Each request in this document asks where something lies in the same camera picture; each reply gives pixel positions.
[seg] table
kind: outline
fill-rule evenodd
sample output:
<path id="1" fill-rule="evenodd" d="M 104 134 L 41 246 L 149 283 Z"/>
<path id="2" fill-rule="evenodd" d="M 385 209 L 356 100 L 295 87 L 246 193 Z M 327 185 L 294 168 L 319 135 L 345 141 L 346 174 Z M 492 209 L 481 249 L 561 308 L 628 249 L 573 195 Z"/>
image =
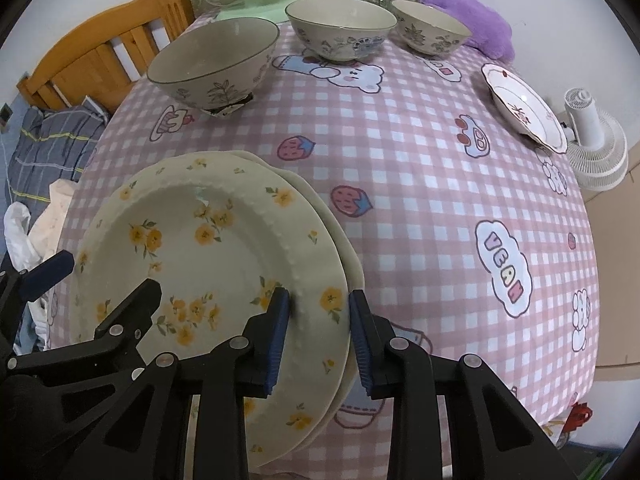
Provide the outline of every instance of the table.
<path id="1" fill-rule="evenodd" d="M 85 169 L 60 249 L 75 253 L 100 205 L 142 168 L 248 150 L 300 174 L 332 208 L 373 311 L 399 333 L 447 358 L 479 354 L 539 423 L 564 411 L 593 381 L 599 308 L 593 239 L 566 157 L 509 129 L 477 50 L 426 60 L 392 34 L 367 64 L 335 66 L 280 28 L 254 101 L 226 120 L 185 109 L 144 77 L 135 85 Z M 68 306 L 65 282 L 52 302 L 54 346 L 73 339 Z M 356 388 L 310 447 L 261 472 L 383 478 L 391 416 L 392 402 Z M 446 443 L 444 421 L 441 412 Z"/>

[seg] white wall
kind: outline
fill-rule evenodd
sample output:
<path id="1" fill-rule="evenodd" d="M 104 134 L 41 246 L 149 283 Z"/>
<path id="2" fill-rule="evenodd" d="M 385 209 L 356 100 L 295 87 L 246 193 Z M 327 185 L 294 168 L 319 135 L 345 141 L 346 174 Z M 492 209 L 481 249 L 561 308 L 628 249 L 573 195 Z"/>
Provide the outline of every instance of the white wall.
<path id="1" fill-rule="evenodd" d="M 640 140 L 640 56 L 604 0 L 480 0 L 511 24 L 514 67 L 558 113 L 585 86 Z"/>
<path id="2" fill-rule="evenodd" d="M 595 381 L 586 402 L 593 416 L 572 434 L 572 442 L 598 447 L 625 447 L 640 422 L 640 380 Z"/>
<path id="3" fill-rule="evenodd" d="M 33 0 L 0 48 L 0 106 L 11 103 L 16 83 L 71 29 L 131 0 Z"/>

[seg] purple plush toy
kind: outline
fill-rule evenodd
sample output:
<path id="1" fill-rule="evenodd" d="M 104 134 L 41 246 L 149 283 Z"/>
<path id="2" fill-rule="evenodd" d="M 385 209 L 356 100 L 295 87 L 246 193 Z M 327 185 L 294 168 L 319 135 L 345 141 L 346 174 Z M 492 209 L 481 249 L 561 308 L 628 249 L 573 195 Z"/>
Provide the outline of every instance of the purple plush toy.
<path id="1" fill-rule="evenodd" d="M 465 44 L 491 59 L 511 62 L 516 57 L 511 44 L 511 26 L 495 10 L 478 0 L 420 0 L 464 23 L 473 33 Z"/>

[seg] wooden chair back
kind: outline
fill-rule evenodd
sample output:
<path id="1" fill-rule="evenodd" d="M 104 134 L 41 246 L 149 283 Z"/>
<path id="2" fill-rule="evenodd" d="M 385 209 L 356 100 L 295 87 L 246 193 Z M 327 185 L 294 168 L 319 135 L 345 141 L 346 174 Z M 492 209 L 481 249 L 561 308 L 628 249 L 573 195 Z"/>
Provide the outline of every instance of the wooden chair back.
<path id="1" fill-rule="evenodd" d="M 148 27 L 160 19 L 170 41 L 194 21 L 190 0 L 133 0 L 88 19 L 53 46 L 33 74 L 17 85 L 30 105 L 61 110 L 95 98 L 111 112 L 133 83 L 110 41 L 120 38 L 136 69 L 143 75 L 158 46 Z"/>

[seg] bowl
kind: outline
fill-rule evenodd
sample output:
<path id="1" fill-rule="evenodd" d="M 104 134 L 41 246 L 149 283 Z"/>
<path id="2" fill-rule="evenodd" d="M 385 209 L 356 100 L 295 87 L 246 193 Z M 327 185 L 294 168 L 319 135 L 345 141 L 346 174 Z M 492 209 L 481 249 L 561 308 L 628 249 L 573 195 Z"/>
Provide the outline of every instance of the bowl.
<path id="1" fill-rule="evenodd" d="M 370 56 L 397 22 L 388 10 L 362 0 L 298 0 L 285 12 L 300 41 L 331 61 Z"/>
<path id="2" fill-rule="evenodd" d="M 219 112 L 264 78 L 279 36 L 278 26 L 261 18 L 209 23 L 162 49 L 146 76 L 190 108 Z"/>
<path id="3" fill-rule="evenodd" d="M 446 12 L 418 2 L 394 0 L 396 31 L 407 44 L 423 54 L 451 54 L 471 31 Z"/>

